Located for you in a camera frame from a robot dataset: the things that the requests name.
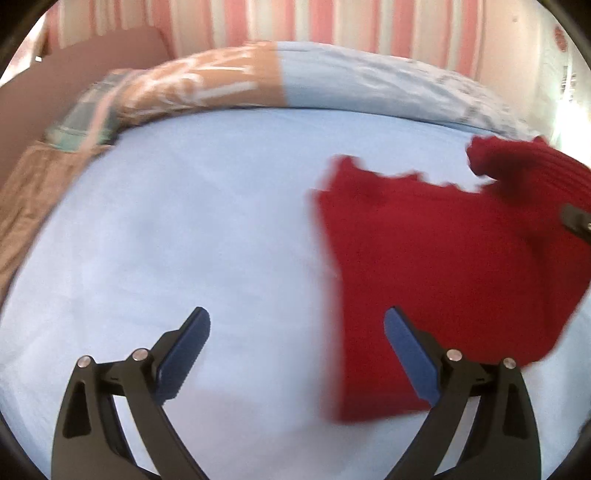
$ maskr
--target wall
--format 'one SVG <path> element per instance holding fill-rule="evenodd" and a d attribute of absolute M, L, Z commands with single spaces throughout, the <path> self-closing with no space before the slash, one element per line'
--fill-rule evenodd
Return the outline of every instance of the wall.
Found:
<path fill-rule="evenodd" d="M 502 96 L 523 117 L 534 103 L 542 23 L 533 0 L 487 0 L 476 79 Z"/>

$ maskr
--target pink striped wall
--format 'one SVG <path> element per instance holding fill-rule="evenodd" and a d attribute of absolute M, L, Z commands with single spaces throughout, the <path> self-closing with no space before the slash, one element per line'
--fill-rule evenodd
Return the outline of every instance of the pink striped wall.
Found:
<path fill-rule="evenodd" d="M 411 57 L 474 77 L 486 1 L 59 0 L 51 49 L 154 25 L 175 56 L 248 40 L 310 40 Z"/>

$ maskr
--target red sweater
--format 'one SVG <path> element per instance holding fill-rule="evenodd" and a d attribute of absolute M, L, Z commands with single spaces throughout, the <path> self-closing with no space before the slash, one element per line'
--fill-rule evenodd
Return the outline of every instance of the red sweater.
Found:
<path fill-rule="evenodd" d="M 496 180 L 479 193 L 340 157 L 314 197 L 340 270 L 340 420 L 428 408 L 384 335 L 389 307 L 473 361 L 525 365 L 552 349 L 589 285 L 591 248 L 560 210 L 591 210 L 591 171 L 541 139 L 475 137 L 467 154 Z"/>

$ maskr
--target sweater sleeve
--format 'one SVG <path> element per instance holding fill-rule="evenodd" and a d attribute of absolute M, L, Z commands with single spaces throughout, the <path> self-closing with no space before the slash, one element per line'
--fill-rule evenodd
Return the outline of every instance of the sweater sleeve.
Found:
<path fill-rule="evenodd" d="M 542 137 L 531 142 L 473 137 L 466 153 L 470 169 L 475 175 L 503 180 L 512 177 L 519 170 L 535 165 L 540 150 L 546 148 L 548 146 Z"/>

